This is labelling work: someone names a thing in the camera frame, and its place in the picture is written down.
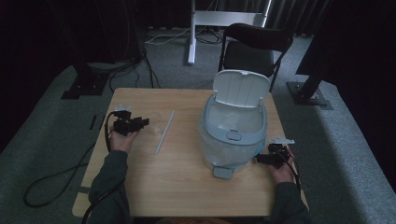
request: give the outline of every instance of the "chair seat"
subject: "chair seat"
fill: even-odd
[[[270,77],[275,68],[274,52],[254,49],[239,41],[231,41],[224,55],[223,66],[225,69],[247,70]]]

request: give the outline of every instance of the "chair backrest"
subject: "chair backrest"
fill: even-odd
[[[254,49],[286,52],[293,42],[293,34],[284,30],[268,29],[244,23],[234,23],[223,33],[223,49],[227,37],[236,39]]]

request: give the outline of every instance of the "person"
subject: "person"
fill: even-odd
[[[122,182],[128,169],[128,154],[138,134],[139,132],[135,132],[123,136],[114,131],[111,133],[111,151],[106,156],[105,163],[99,174],[92,181],[89,193],[90,203],[96,203],[102,195],[109,192],[114,186],[119,187],[93,208],[88,223],[133,223]],[[276,169],[273,165],[267,166],[276,183],[276,197],[270,223],[312,223],[308,209],[304,205],[300,192],[293,182],[294,176],[289,166],[283,165],[279,169]],[[213,223],[220,223],[220,221],[216,222],[214,218],[210,220]]]

